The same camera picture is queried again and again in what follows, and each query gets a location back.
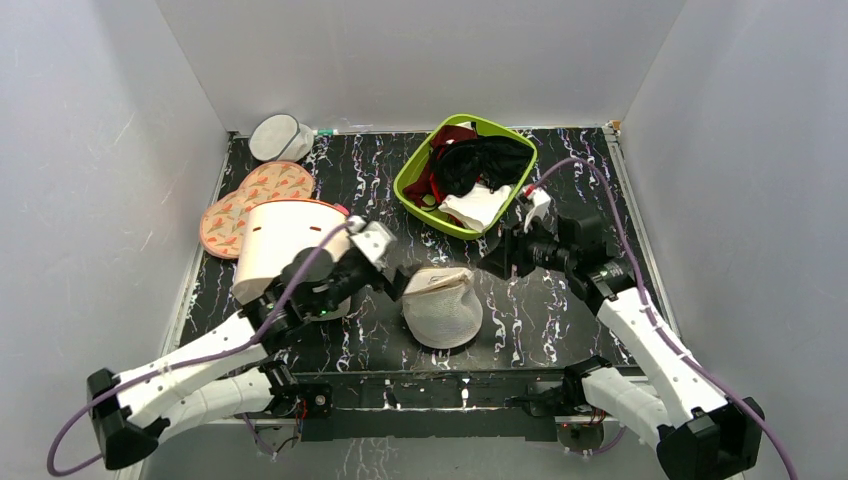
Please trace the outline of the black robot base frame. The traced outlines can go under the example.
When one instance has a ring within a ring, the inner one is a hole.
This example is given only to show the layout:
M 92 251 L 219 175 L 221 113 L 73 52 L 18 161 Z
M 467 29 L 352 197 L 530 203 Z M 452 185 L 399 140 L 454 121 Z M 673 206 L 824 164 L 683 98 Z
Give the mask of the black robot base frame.
M 395 371 L 297 374 L 282 401 L 250 419 L 265 440 L 366 437 L 518 438 L 582 456 L 605 453 L 625 430 L 610 413 L 563 393 L 562 372 Z

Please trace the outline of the beige mesh cylindrical laundry bag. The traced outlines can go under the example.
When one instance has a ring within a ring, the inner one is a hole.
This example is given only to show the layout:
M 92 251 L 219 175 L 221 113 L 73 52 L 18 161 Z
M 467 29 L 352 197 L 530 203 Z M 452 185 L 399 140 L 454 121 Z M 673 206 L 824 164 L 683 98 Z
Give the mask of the beige mesh cylindrical laundry bag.
M 421 345 L 453 349 L 471 341 L 483 319 L 474 272 L 464 267 L 418 270 L 401 297 L 402 315 Z

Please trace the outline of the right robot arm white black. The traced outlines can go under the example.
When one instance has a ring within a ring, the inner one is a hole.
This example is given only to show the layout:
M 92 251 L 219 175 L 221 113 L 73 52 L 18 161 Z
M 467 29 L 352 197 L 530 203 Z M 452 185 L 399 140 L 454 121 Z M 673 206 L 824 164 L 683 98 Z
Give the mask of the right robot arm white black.
M 762 430 L 753 417 L 761 408 L 752 398 L 734 404 L 688 365 L 689 355 L 637 286 L 631 266 L 609 253 L 599 216 L 560 216 L 555 232 L 538 219 L 516 224 L 478 265 L 504 280 L 536 268 L 563 273 L 652 387 L 645 390 L 593 356 L 564 370 L 560 390 L 571 411 L 612 414 L 654 448 L 670 479 L 727 479 L 755 466 Z

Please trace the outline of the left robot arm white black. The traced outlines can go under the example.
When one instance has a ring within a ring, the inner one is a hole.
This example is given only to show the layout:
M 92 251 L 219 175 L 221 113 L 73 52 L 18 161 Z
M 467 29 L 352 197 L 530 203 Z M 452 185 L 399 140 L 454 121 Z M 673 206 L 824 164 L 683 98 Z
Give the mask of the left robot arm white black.
M 397 300 L 416 265 L 390 268 L 383 252 L 357 246 L 333 258 L 301 250 L 258 297 L 218 327 L 132 370 L 101 368 L 86 380 L 85 409 L 108 470 L 130 467 L 188 429 L 224 417 L 269 411 L 286 416 L 305 394 L 281 366 L 263 361 L 365 287 Z

